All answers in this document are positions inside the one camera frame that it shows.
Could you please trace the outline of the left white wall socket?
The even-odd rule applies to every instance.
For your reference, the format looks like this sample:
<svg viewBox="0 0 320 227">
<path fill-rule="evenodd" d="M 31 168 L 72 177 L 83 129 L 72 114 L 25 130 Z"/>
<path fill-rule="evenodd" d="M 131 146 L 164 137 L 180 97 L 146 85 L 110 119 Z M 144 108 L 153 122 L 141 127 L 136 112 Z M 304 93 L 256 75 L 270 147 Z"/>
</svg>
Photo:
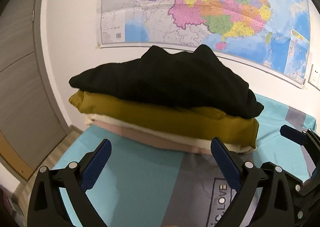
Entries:
<svg viewBox="0 0 320 227">
<path fill-rule="evenodd" d="M 311 84 L 313 87 L 315 87 L 317 90 L 320 90 L 319 82 L 320 82 L 319 66 L 312 64 L 308 83 Z"/>
</svg>

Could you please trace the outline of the pink folded garment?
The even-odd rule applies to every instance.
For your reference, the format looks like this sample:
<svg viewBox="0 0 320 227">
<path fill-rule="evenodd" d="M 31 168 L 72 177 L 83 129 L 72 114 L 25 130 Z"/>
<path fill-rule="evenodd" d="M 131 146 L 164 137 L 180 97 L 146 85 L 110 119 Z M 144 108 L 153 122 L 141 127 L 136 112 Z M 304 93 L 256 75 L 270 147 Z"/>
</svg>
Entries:
<svg viewBox="0 0 320 227">
<path fill-rule="evenodd" d="M 109 124 L 99 120 L 95 120 L 93 122 L 93 125 L 99 126 L 121 137 L 128 138 L 133 141 L 140 142 L 141 144 L 152 146 L 154 148 L 159 148 L 162 150 L 173 150 L 173 151 L 198 153 L 198 154 L 211 154 L 210 150 L 168 140 L 166 138 L 145 133 L 137 129 L 117 126 L 117 125 Z"/>
</svg>

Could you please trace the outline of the colourful wall map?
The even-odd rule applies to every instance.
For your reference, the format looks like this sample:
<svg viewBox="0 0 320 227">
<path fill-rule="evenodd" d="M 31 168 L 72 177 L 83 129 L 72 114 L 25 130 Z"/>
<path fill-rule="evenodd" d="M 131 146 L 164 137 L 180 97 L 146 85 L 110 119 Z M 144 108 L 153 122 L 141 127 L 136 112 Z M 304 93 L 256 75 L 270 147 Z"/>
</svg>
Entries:
<svg viewBox="0 0 320 227">
<path fill-rule="evenodd" d="M 305 84 L 308 0 L 98 0 L 100 47 L 209 46 L 222 58 Z"/>
</svg>

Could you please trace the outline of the cream folded garment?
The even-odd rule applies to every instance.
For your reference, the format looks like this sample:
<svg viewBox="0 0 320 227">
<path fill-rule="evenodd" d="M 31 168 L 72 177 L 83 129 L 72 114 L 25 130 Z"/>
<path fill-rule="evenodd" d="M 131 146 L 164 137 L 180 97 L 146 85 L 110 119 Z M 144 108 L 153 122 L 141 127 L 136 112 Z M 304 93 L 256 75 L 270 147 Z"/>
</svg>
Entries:
<svg viewBox="0 0 320 227">
<path fill-rule="evenodd" d="M 85 115 L 85 124 L 95 120 L 109 124 L 137 129 L 168 140 L 210 150 L 212 138 L 219 137 L 231 151 L 248 153 L 255 149 L 259 123 L 255 118 L 242 119 L 219 112 L 207 117 L 194 112 L 170 112 L 155 118 L 139 118 L 123 121 L 102 114 Z"/>
</svg>

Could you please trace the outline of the teal grey bed sheet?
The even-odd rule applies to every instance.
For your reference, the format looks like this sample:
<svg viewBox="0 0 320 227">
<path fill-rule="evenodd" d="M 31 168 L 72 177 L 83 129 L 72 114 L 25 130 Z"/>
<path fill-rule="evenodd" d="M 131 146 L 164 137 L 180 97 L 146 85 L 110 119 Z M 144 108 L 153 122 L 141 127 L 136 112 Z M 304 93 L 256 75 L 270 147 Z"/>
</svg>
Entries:
<svg viewBox="0 0 320 227">
<path fill-rule="evenodd" d="M 316 129 L 315 118 L 267 97 L 258 100 L 265 108 L 258 117 L 257 148 L 241 158 L 257 166 L 270 161 L 307 180 L 315 168 L 310 157 L 279 130 L 285 124 Z M 93 124 L 55 168 L 80 161 L 103 139 L 111 141 L 112 153 L 86 194 L 108 226 L 215 226 L 236 194 L 212 154 L 154 148 Z"/>
</svg>

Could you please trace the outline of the black sweater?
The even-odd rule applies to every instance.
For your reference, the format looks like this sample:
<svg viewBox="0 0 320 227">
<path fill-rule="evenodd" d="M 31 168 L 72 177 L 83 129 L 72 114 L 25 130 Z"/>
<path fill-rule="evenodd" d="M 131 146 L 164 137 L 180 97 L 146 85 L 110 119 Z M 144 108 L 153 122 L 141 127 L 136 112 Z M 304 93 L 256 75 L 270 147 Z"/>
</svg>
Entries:
<svg viewBox="0 0 320 227">
<path fill-rule="evenodd" d="M 173 109 L 213 107 L 251 119 L 264 106 L 249 84 L 206 45 L 170 54 L 151 46 L 140 58 L 91 68 L 69 80 L 72 88 Z"/>
</svg>

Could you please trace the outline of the mustard folded garment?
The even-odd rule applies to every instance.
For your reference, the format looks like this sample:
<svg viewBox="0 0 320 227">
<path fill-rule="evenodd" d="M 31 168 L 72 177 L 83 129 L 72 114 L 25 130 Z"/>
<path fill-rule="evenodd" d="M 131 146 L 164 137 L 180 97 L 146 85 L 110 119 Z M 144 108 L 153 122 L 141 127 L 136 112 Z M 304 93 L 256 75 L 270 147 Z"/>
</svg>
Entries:
<svg viewBox="0 0 320 227">
<path fill-rule="evenodd" d="M 243 119 L 211 107 L 172 110 L 87 91 L 77 91 L 69 102 L 86 115 L 87 124 L 103 121 L 201 149 L 209 149 L 215 137 L 237 153 L 256 148 L 259 122 L 255 118 Z"/>
</svg>

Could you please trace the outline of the grey wooden door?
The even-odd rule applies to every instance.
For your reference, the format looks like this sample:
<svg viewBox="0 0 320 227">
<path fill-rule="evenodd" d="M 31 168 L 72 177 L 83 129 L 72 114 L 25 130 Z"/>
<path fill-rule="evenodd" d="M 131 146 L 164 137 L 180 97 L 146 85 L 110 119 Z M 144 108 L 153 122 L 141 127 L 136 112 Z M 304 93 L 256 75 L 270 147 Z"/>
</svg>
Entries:
<svg viewBox="0 0 320 227">
<path fill-rule="evenodd" d="M 69 134 L 43 57 L 42 0 L 6 0 L 1 8 L 1 162 L 19 181 Z"/>
</svg>

